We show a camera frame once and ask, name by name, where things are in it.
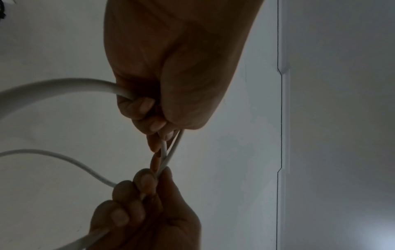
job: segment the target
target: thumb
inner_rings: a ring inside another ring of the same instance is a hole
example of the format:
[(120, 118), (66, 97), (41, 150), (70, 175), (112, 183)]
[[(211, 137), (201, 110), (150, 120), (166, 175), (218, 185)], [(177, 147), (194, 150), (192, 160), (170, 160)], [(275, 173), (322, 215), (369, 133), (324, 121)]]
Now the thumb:
[(172, 172), (166, 167), (159, 177), (157, 193), (162, 202), (163, 213), (166, 218), (199, 224), (199, 218), (182, 198), (173, 181)]

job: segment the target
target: human hand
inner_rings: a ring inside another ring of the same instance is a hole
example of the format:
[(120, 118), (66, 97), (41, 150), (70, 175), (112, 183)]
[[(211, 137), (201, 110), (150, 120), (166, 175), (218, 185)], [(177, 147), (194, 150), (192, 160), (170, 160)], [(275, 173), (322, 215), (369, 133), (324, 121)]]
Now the human hand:
[(263, 0), (109, 0), (104, 42), (123, 115), (153, 152), (207, 123), (233, 77)]
[(89, 250), (197, 250), (200, 222), (185, 203), (167, 167), (159, 181), (149, 169), (116, 185), (100, 204), (90, 232), (110, 230)]

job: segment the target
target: cord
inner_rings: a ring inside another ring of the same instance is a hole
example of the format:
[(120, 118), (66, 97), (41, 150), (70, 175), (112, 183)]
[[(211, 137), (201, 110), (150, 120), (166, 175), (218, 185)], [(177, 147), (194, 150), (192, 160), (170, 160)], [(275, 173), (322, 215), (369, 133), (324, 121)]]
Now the cord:
[[(103, 80), (86, 78), (65, 78), (36, 82), (0, 92), (0, 121), (4, 119), (7, 115), (15, 112), (16, 110), (39, 100), (63, 95), (66, 93), (87, 91), (113, 93), (128, 98), (130, 100), (135, 100), (137, 98), (135, 94), (127, 91), (126, 89), (114, 83)], [(167, 164), (171, 160), (174, 152), (178, 147), (183, 133), (183, 130), (179, 131), (178, 136), (174, 141), (173, 146), (168, 154), (166, 142), (162, 141), (161, 164), (158, 171), (156, 172), (157, 177), (162, 174), (163, 170), (166, 168)], [(115, 187), (116, 185), (114, 182), (111, 182), (108, 179), (104, 178), (93, 169), (89, 168), (87, 165), (62, 154), (46, 150), (20, 149), (2, 152), (0, 153), (0, 157), (5, 157), (13, 154), (40, 154), (61, 159), (79, 167), (80, 169), (84, 170), (85, 172), (99, 180), (101, 183), (106, 184), (107, 186)]]

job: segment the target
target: skin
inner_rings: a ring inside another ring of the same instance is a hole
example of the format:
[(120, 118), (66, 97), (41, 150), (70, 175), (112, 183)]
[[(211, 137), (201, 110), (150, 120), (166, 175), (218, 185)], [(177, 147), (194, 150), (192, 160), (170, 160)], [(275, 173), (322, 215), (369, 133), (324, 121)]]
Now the skin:
[(263, 0), (109, 0), (104, 24), (121, 113), (160, 140), (203, 127), (221, 102)]
[(149, 169), (113, 190), (112, 200), (100, 204), (90, 231), (110, 232), (89, 250), (160, 250), (200, 248), (199, 218), (186, 204), (172, 173), (166, 168), (159, 180)]

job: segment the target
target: white surface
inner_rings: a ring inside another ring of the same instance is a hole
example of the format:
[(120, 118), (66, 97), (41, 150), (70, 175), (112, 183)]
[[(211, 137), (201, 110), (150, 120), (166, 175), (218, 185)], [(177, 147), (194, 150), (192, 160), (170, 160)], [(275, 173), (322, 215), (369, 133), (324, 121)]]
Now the white surface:
[(282, 250), (395, 249), (394, 2), (288, 2)]
[[(59, 77), (113, 81), (102, 43), (104, 7), (104, 0), (8, 6), (0, 23), (0, 89)], [(171, 163), (201, 218), (203, 249), (275, 249), (281, 110), (276, 7), (266, 1), (224, 101), (206, 127), (185, 133)], [(119, 114), (115, 97), (97, 93), (43, 101), (2, 121), (0, 151), (23, 147), (74, 157), (112, 181), (132, 178), (151, 158), (145, 136)], [(87, 232), (94, 208), (110, 194), (55, 159), (0, 159), (0, 248), (46, 250), (71, 242)]]

